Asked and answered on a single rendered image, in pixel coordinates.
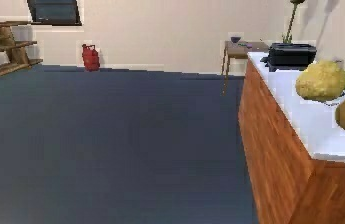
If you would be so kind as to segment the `wooden counter with white top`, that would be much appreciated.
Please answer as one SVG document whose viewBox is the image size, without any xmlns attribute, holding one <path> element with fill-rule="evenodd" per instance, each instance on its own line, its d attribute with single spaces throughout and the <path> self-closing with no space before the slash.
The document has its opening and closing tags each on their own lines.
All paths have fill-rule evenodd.
<svg viewBox="0 0 345 224">
<path fill-rule="evenodd" d="M 295 92 L 297 71 L 248 54 L 238 112 L 259 224 L 345 224 L 345 130 L 337 104 Z"/>
</svg>

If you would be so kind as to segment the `small wooden side table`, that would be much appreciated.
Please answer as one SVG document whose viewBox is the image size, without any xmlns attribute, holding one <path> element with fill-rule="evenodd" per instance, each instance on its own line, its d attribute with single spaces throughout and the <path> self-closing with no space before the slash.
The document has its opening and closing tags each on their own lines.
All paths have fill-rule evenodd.
<svg viewBox="0 0 345 224">
<path fill-rule="evenodd" d="M 231 59 L 236 59 L 236 60 L 247 59 L 249 52 L 267 52 L 267 51 L 268 51 L 268 45 L 262 41 L 260 42 L 238 41 L 237 43 L 233 43 L 232 41 L 226 41 L 224 43 L 222 66 L 221 66 L 221 75 L 224 76 L 222 94 L 226 93 Z"/>
</svg>

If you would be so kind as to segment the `yellow bread loaf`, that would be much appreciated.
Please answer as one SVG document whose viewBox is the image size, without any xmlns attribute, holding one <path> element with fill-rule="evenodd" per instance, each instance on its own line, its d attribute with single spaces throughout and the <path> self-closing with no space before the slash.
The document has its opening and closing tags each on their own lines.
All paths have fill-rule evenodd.
<svg viewBox="0 0 345 224">
<path fill-rule="evenodd" d="M 334 100 L 344 89 L 345 70 L 334 61 L 321 60 L 310 64 L 295 82 L 296 93 L 305 100 Z"/>
</svg>

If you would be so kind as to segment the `green house plant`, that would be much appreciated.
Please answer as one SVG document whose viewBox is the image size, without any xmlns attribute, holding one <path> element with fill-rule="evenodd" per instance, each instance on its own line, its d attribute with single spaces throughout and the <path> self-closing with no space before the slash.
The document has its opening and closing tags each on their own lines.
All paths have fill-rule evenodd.
<svg viewBox="0 0 345 224">
<path fill-rule="evenodd" d="M 297 8 L 300 4 L 304 3 L 306 0 L 289 0 L 289 1 L 293 5 L 293 7 L 292 7 L 291 17 L 289 20 L 287 31 L 285 34 L 282 35 L 282 42 L 283 43 L 291 43 L 292 42 L 291 31 L 292 31 L 293 22 L 295 19 Z"/>
</svg>

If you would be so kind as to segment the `dark window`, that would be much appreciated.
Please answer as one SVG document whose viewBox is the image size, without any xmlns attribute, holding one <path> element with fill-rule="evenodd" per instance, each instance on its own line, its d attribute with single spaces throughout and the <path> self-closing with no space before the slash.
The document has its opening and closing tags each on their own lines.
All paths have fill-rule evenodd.
<svg viewBox="0 0 345 224">
<path fill-rule="evenodd" d="M 32 21 L 39 25 L 81 26 L 77 0 L 26 0 Z"/>
</svg>

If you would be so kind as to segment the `black toaster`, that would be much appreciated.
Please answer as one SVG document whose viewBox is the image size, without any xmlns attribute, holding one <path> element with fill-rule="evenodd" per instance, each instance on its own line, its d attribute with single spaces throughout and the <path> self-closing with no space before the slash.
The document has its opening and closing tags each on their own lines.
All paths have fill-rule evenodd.
<svg viewBox="0 0 345 224">
<path fill-rule="evenodd" d="M 261 62 L 270 72 L 277 70 L 305 70 L 316 56 L 317 49 L 310 44 L 272 43 Z"/>
</svg>

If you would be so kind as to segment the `wooden shelf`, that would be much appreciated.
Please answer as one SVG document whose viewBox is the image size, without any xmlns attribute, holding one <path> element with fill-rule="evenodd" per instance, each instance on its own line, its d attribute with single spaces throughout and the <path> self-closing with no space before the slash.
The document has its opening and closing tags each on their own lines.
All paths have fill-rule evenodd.
<svg viewBox="0 0 345 224">
<path fill-rule="evenodd" d="M 0 53 L 5 53 L 8 57 L 8 62 L 0 65 L 0 77 L 42 62 L 42 59 L 30 59 L 27 55 L 26 48 L 35 45 L 36 41 L 16 41 L 12 32 L 15 26 L 30 24 L 30 21 L 0 22 Z"/>
</svg>

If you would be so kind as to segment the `red gas canister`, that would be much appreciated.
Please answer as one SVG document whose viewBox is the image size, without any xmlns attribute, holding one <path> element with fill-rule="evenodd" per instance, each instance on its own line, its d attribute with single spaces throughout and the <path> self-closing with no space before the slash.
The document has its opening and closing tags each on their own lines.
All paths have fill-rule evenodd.
<svg viewBox="0 0 345 224">
<path fill-rule="evenodd" d="M 98 51 L 94 45 L 82 45 L 82 59 L 84 67 L 87 71 L 98 71 L 100 68 L 100 61 Z"/>
</svg>

